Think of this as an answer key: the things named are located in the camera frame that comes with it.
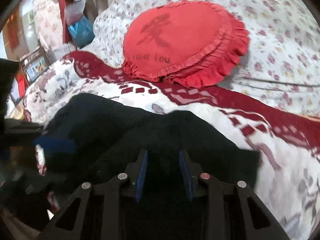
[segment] ruffled trim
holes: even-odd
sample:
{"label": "ruffled trim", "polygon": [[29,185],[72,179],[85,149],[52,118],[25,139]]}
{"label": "ruffled trim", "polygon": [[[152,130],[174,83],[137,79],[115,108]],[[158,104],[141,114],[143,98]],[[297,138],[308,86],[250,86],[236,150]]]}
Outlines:
{"label": "ruffled trim", "polygon": [[220,50],[221,57],[213,60],[215,55],[209,54],[203,58],[203,62],[197,65],[198,71],[183,75],[183,73],[172,73],[164,78],[165,82],[177,82],[184,87],[201,88],[204,86],[212,86],[221,82],[225,76],[229,75],[235,65],[240,62],[240,56],[247,53],[249,46],[248,31],[244,28],[244,24],[235,19],[232,14],[230,16],[230,24],[232,27],[231,39],[228,42],[226,51]]}
{"label": "ruffled trim", "polygon": [[[141,72],[133,62],[126,60],[128,57],[126,57],[124,46],[125,60],[122,67],[126,74],[133,78],[142,78],[151,82],[158,82],[160,78],[164,77],[165,82],[177,82],[186,87],[194,87],[194,85],[198,87],[200,84],[203,84],[202,86],[209,86],[217,83],[208,82],[207,78],[202,80],[201,73],[209,79],[211,78],[212,81],[221,81],[223,76],[230,74],[231,69],[240,62],[239,56],[243,56],[247,51],[249,41],[248,31],[244,29],[242,22],[236,20],[222,6],[209,1],[183,0],[180,2],[172,2],[158,8],[172,8],[190,2],[204,3],[218,11],[221,16],[221,26],[215,39],[187,59],[156,72],[147,73],[147,75]],[[189,77],[200,80],[192,82]]]}

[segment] red cushion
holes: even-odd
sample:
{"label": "red cushion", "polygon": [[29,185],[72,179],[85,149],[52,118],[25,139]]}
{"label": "red cushion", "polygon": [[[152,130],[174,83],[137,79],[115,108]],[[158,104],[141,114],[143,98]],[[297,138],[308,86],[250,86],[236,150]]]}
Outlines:
{"label": "red cushion", "polygon": [[150,9],[124,38],[124,71],[148,81],[203,87],[220,82],[246,53],[248,32],[222,6],[182,1]]}

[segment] black fabric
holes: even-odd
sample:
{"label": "black fabric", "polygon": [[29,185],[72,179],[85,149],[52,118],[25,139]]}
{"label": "black fabric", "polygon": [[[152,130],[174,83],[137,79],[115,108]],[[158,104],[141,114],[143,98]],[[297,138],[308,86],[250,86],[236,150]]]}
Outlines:
{"label": "black fabric", "polygon": [[183,190],[178,154],[219,180],[256,182],[259,154],[239,149],[213,126],[188,111],[166,115],[124,106],[92,94],[79,94],[60,109],[46,128],[47,136],[72,139],[77,152],[45,151],[47,172],[68,174],[55,192],[73,192],[82,182],[108,181],[148,151],[144,193]]}

